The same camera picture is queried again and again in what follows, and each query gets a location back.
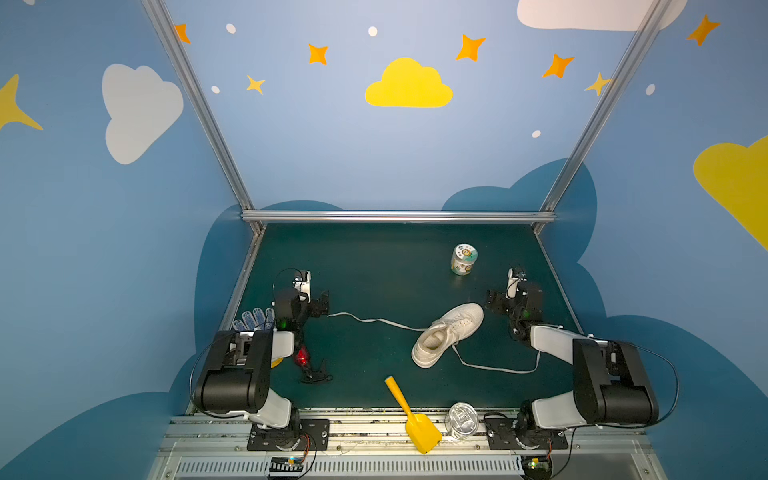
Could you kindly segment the white sneaker shoe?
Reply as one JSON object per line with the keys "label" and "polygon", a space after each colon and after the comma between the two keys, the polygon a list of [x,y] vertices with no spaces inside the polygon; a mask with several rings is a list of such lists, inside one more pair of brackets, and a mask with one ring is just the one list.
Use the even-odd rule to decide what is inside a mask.
{"label": "white sneaker shoe", "polygon": [[449,348],[472,336],[483,320],[483,307],[477,303],[449,310],[420,334],[411,351],[413,362],[420,368],[431,368]]}

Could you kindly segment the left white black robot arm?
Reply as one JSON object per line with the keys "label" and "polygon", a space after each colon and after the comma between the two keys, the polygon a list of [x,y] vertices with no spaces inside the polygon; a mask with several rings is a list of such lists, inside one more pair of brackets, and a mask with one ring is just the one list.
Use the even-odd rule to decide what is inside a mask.
{"label": "left white black robot arm", "polygon": [[307,321],[329,310],[327,292],[313,299],[292,287],[279,291],[271,307],[244,312],[232,329],[216,334],[203,366],[193,369],[199,372],[189,382],[195,408],[212,418],[241,416],[262,428],[297,430],[298,411],[271,388],[271,372],[289,359],[306,384],[332,379],[325,365],[312,366],[304,335]]}

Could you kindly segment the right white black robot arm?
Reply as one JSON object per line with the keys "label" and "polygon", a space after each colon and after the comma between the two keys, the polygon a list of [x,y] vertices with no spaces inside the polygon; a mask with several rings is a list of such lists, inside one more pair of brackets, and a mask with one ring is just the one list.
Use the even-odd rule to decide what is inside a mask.
{"label": "right white black robot arm", "polygon": [[515,424],[518,437],[598,425],[647,428],[671,416],[680,384],[675,384],[672,405],[663,414],[641,358],[650,350],[546,324],[542,296],[537,285],[522,280],[511,280],[505,290],[489,290],[486,296],[489,311],[507,317],[512,338],[572,368],[570,391],[524,402]]}

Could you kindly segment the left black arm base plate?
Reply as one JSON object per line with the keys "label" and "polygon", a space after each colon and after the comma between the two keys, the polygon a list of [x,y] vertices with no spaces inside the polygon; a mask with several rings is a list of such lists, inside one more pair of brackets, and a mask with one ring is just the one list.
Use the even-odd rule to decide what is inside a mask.
{"label": "left black arm base plate", "polygon": [[282,429],[261,428],[253,424],[248,436],[248,451],[326,451],[330,437],[328,419],[300,419]]}

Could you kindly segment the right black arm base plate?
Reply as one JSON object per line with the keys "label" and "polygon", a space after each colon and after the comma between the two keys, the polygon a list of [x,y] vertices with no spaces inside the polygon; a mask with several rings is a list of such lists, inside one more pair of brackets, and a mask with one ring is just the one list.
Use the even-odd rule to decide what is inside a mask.
{"label": "right black arm base plate", "polygon": [[483,417],[486,438],[491,450],[567,450],[568,440],[563,431],[543,429],[531,420],[511,419],[490,412]]}

